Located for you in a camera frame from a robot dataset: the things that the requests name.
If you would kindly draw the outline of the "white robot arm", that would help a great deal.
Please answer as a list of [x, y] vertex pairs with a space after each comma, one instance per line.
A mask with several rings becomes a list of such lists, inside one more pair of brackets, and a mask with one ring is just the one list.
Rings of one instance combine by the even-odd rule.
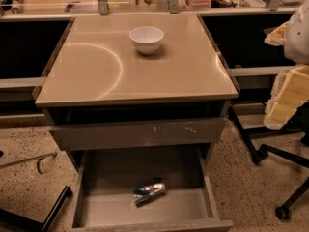
[[284, 46], [286, 58], [296, 62], [290, 71], [280, 71], [265, 108], [264, 125], [281, 129], [309, 101], [309, 0], [305, 0], [288, 22], [265, 38], [265, 43]]

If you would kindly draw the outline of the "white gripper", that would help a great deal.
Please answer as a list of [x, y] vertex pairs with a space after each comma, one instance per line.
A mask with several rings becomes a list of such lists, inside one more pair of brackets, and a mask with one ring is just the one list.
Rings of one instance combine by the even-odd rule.
[[[287, 23], [278, 27], [267, 28], [264, 42], [273, 46], [284, 45], [286, 41]], [[269, 112], [269, 118], [281, 124], [286, 124], [296, 113], [296, 107], [304, 105], [309, 100], [309, 66], [299, 65], [290, 70], [277, 96], [277, 101]]]

